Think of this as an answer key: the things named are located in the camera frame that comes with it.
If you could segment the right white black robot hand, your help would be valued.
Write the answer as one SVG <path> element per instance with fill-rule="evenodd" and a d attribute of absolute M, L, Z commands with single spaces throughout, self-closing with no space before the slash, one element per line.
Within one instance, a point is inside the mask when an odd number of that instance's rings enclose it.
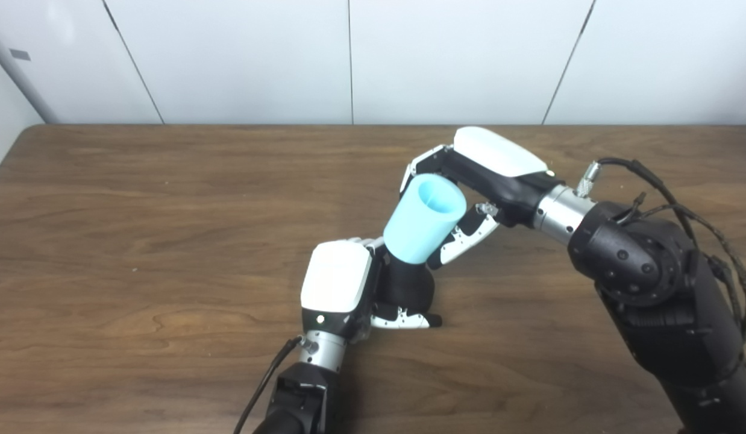
<path fill-rule="evenodd" d="M 417 175 L 435 174 L 483 197 L 466 210 L 427 259 L 437 270 L 480 244 L 499 226 L 533 228 L 543 198 L 564 181 L 522 146 L 483 127 L 460 127 L 450 145 L 415 157 L 404 171 L 400 194 Z"/>

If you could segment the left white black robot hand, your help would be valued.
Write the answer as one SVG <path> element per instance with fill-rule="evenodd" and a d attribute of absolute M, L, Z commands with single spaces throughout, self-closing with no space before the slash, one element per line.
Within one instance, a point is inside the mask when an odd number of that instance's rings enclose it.
<path fill-rule="evenodd" d="M 312 252 L 299 295 L 303 330 L 356 343 L 373 328 L 442 327 L 430 312 L 433 297 L 426 264 L 395 257 L 382 238 L 324 242 Z"/>

